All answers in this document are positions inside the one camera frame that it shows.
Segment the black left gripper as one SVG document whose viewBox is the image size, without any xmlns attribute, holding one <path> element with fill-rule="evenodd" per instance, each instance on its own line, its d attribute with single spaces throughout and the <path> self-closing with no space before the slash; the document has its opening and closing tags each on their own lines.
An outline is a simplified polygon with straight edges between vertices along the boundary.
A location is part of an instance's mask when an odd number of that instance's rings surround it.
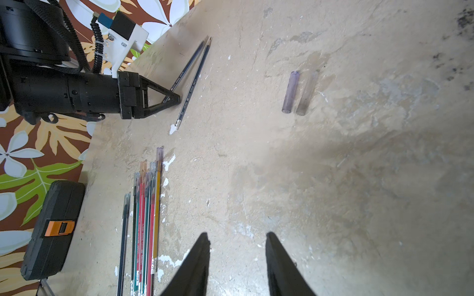
<svg viewBox="0 0 474 296">
<path fill-rule="evenodd" d="M 133 86 L 139 78 L 140 88 Z M 41 119 L 57 123 L 58 114 L 89 122 L 100 122 L 105 115 L 118 113 L 123 119 L 135 116 L 147 118 L 179 105 L 181 97 L 174 91 L 181 78 L 168 90 L 131 72 L 121 72 L 118 78 L 109 75 L 65 74 L 45 67 L 16 65 L 9 78 L 16 112 L 29 124 Z M 149 105 L 148 89 L 163 94 L 164 99 Z"/>
</svg>

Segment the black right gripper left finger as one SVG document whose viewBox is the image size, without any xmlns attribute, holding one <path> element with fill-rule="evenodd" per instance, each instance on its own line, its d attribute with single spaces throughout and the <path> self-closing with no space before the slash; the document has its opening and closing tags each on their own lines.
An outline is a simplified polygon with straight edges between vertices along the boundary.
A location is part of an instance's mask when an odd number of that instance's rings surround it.
<svg viewBox="0 0 474 296">
<path fill-rule="evenodd" d="M 209 275 L 211 242 L 201 233 L 161 296 L 205 296 Z"/>
</svg>

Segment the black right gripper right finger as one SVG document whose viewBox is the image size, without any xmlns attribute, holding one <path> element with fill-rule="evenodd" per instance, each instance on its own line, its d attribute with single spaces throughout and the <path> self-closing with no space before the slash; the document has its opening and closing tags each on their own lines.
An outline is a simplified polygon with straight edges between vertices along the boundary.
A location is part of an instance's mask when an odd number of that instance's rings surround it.
<svg viewBox="0 0 474 296">
<path fill-rule="evenodd" d="M 267 233 L 265 256 L 271 296 L 316 296 L 273 232 Z"/>
</svg>

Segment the clear pencil cap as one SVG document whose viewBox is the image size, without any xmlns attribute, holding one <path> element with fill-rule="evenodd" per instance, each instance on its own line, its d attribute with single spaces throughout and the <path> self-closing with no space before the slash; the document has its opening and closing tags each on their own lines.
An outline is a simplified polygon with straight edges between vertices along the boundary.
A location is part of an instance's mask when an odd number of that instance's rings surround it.
<svg viewBox="0 0 474 296">
<path fill-rule="evenodd" d="M 307 110 L 311 103 L 311 99 L 314 95 L 314 90 L 316 88 L 319 73 L 320 72 L 316 70 L 312 72 L 307 78 L 306 84 L 301 95 L 301 99 L 296 109 L 296 114 L 299 116 L 305 116 L 307 113 Z"/>
</svg>

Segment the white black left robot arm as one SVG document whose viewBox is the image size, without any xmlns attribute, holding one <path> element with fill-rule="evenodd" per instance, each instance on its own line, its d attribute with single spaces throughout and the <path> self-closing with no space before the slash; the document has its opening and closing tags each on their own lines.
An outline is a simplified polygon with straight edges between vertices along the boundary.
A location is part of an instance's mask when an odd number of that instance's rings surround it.
<svg viewBox="0 0 474 296">
<path fill-rule="evenodd" d="M 1 2 L 1 110 L 14 106 L 27 123 L 57 123 L 60 115 L 99 122 L 117 113 L 142 119 L 176 106 L 173 90 L 121 70 L 147 31 L 124 13 L 93 14 L 93 63 L 57 1 Z"/>
</svg>

